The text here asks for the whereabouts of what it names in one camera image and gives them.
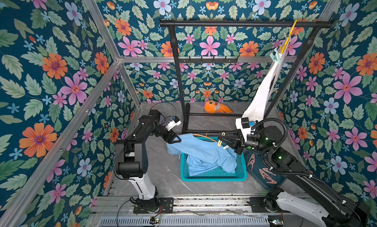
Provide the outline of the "wooden hanger metal hook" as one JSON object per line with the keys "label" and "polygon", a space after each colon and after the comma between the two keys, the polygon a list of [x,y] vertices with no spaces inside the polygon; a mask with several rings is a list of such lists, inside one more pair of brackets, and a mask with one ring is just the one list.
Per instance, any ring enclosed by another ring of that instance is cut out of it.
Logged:
{"label": "wooden hanger metal hook", "polygon": [[216,131],[211,130],[211,124],[205,123],[202,129],[198,129],[192,132],[193,136],[208,139],[211,142],[218,142],[216,138]]}

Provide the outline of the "light blue t-shirt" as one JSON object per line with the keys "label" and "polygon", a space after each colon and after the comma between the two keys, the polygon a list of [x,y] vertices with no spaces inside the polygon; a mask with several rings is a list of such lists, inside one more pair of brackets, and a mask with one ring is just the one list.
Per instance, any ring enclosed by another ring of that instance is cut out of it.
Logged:
{"label": "light blue t-shirt", "polygon": [[183,134],[174,143],[167,144],[170,155],[187,155],[189,176],[199,176],[206,172],[222,169],[226,173],[234,173],[237,167],[237,155],[216,142],[207,142],[196,138],[193,134]]}

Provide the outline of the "white t-shirt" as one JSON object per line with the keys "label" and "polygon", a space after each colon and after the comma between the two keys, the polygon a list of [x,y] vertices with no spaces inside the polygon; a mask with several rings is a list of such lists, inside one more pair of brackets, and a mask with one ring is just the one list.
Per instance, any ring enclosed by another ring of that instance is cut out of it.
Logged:
{"label": "white t-shirt", "polygon": [[272,62],[269,71],[259,85],[253,100],[243,113],[243,118],[248,117],[249,121],[262,121],[264,119],[267,103],[272,96],[273,89],[278,80],[281,69],[282,65]]}

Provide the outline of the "light green clothespin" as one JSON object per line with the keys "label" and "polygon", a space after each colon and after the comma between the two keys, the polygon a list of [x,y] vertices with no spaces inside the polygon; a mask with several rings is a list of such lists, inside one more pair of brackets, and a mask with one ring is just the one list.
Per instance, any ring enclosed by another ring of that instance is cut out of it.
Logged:
{"label": "light green clothespin", "polygon": [[282,65],[283,54],[278,49],[274,49],[274,51],[270,53],[270,58],[278,65]]}

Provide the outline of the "yellow plastic hanger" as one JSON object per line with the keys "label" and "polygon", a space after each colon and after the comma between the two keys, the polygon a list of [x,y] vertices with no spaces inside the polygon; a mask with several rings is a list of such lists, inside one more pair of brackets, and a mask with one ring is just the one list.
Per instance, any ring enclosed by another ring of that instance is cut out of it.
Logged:
{"label": "yellow plastic hanger", "polygon": [[280,53],[282,55],[285,55],[285,52],[286,52],[286,50],[287,50],[287,48],[289,46],[289,43],[291,41],[292,32],[293,32],[294,28],[296,27],[296,23],[297,23],[297,20],[294,21],[292,27],[290,28],[288,36],[287,36],[287,38],[285,40],[285,43],[280,47]]}

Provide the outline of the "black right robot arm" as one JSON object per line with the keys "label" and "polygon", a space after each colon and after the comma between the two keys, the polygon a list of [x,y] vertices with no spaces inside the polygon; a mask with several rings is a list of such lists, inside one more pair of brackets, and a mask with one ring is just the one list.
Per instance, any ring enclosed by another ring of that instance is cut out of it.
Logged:
{"label": "black right robot arm", "polygon": [[284,176],[315,200],[311,203],[275,187],[264,199],[268,211],[288,211],[321,227],[367,225],[370,207],[366,203],[352,201],[330,188],[281,146],[288,136],[284,122],[267,118],[252,125],[248,118],[238,120],[236,130],[219,133],[219,141],[239,155],[246,151],[257,153],[268,171]]}

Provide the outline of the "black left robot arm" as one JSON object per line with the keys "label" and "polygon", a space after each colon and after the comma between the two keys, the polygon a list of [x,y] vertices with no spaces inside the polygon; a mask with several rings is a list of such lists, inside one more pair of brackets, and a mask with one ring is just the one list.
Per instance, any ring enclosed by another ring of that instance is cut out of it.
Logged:
{"label": "black left robot arm", "polygon": [[149,114],[138,119],[138,125],[126,139],[116,143],[114,175],[119,180],[129,181],[137,191],[137,198],[130,200],[134,204],[135,214],[163,212],[163,201],[147,174],[149,160],[146,141],[149,136],[160,137],[168,144],[182,140],[172,130],[181,124],[180,119],[172,116],[168,124],[163,125],[160,123],[162,117],[158,110],[150,110]]}

